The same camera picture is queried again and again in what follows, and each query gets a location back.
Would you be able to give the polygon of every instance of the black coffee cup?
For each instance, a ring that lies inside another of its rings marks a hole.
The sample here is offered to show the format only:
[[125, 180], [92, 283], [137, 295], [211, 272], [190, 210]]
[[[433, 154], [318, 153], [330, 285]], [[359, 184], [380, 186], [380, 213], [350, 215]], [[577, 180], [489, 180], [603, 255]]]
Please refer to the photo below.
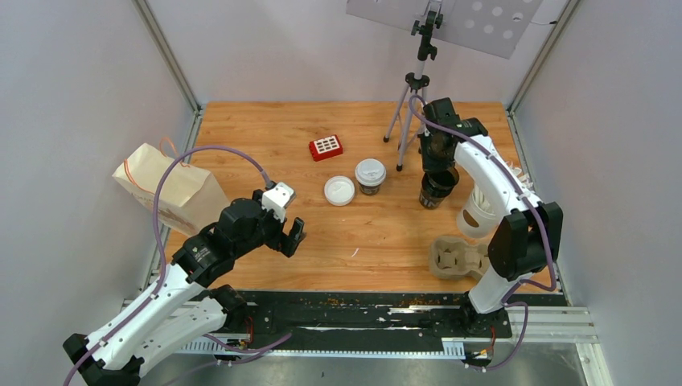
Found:
[[419, 203], [427, 209], [437, 208], [445, 197], [452, 193], [457, 182], [459, 182], [459, 173], [456, 170], [424, 173], [424, 177], [421, 178]]

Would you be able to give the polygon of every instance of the cable tie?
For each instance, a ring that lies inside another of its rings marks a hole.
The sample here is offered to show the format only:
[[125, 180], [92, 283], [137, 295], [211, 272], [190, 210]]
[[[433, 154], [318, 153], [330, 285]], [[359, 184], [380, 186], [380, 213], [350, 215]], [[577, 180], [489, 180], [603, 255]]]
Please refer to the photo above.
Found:
[[517, 198], [518, 199], [528, 199], [531, 196], [531, 191], [525, 191], [521, 193]]

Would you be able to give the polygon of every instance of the red box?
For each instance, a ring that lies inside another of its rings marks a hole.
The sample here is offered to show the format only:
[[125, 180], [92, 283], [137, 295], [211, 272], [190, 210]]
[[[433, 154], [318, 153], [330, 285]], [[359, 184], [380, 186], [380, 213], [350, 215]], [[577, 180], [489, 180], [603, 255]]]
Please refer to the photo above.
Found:
[[343, 154], [341, 141], [339, 141], [339, 137], [336, 135], [310, 141], [308, 148], [310, 149], [310, 154], [313, 155], [313, 159], [316, 162]]

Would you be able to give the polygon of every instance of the tripod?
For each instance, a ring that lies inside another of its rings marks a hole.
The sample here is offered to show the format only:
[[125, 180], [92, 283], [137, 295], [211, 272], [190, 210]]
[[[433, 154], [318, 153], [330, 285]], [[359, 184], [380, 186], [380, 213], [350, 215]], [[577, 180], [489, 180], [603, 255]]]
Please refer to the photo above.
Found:
[[[417, 70], [415, 72], [410, 72], [409, 74], [405, 75], [406, 85], [403, 87], [401, 98], [398, 99], [396, 111], [395, 113], [393, 113], [391, 124], [388, 125], [388, 132], [384, 136], [384, 142], [388, 142], [389, 138], [391, 137], [393, 126], [396, 125], [396, 120], [400, 116], [401, 107], [403, 105], [403, 102], [405, 102], [405, 97], [407, 96], [408, 91], [410, 91], [411, 95], [417, 95], [417, 93], [421, 90], [421, 97], [424, 98], [425, 101], [427, 101], [426, 87], [429, 86], [430, 79], [428, 76], [424, 75], [424, 66], [426, 65], [426, 60], [429, 57], [431, 57], [431, 60], [436, 59], [438, 49], [431, 45], [431, 37], [433, 36], [433, 27], [440, 28], [442, 22], [443, 15], [433, 10], [430, 10], [429, 13], [426, 15], [426, 21], [424, 25], [420, 26], [419, 20], [414, 21], [414, 25], [412, 27], [412, 35], [416, 35], [417, 32], [419, 32], [419, 35], [421, 35], [421, 43], [419, 44], [419, 52], [417, 53], [418, 60]], [[401, 141], [398, 144], [398, 163], [396, 165], [396, 170], [398, 171], [403, 170], [403, 159], [405, 158], [405, 151], [407, 151], [407, 148], [414, 140], [413, 138], [412, 140], [407, 142], [409, 127], [411, 123], [412, 111], [408, 109], [407, 117], [405, 117], [405, 122], [402, 122]], [[424, 130], [425, 125], [422, 123], [417, 134], [423, 133]]]

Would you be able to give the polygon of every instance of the floor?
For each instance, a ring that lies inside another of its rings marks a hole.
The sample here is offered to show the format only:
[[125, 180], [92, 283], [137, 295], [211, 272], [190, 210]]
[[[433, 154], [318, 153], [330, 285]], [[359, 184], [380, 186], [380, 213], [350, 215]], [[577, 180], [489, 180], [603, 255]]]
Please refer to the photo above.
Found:
[[[495, 355], [505, 357], [511, 348], [510, 343], [500, 344], [495, 347]], [[172, 355], [143, 378], [140, 385], [158, 386], [196, 366], [210, 362], [215, 360], [207, 355]], [[444, 359], [266, 357], [256, 363], [234, 368], [205, 368], [173, 383], [174, 386], [226, 384], [582, 386], [586, 385], [586, 381], [574, 344], [528, 343], [520, 348], [506, 367], [486, 374], [465, 369], [458, 361]]]
[[[307, 238], [290, 259], [259, 248], [239, 259], [235, 269], [213, 286], [230, 284], [242, 290], [470, 290], [475, 285], [473, 279], [434, 277], [427, 256], [437, 236], [461, 236], [455, 217], [473, 181], [460, 170], [461, 180], [453, 194], [438, 209], [424, 209], [417, 200], [423, 175], [417, 146], [408, 150], [405, 167], [398, 173], [400, 130], [396, 127], [389, 143], [382, 141], [394, 108], [390, 102], [210, 103], [196, 145], [232, 146], [253, 156], [271, 179], [296, 190], [297, 198], [287, 216], [290, 220], [301, 217], [307, 230]], [[455, 109], [462, 118], [477, 117], [504, 159], [519, 164], [501, 104], [457, 103]], [[343, 155], [314, 162], [308, 143], [332, 134], [339, 136]], [[365, 158], [377, 158], [388, 169], [379, 194], [366, 196], [357, 191], [346, 207], [331, 206], [323, 195], [324, 183], [335, 175], [354, 179], [355, 165]], [[230, 199], [250, 197], [254, 189], [263, 187], [253, 166], [232, 154], [198, 153], [191, 163], [211, 170]], [[166, 248], [169, 258], [184, 239], [171, 233]], [[536, 280], [548, 282], [547, 271], [538, 273]], [[520, 292], [534, 290], [523, 287]]]

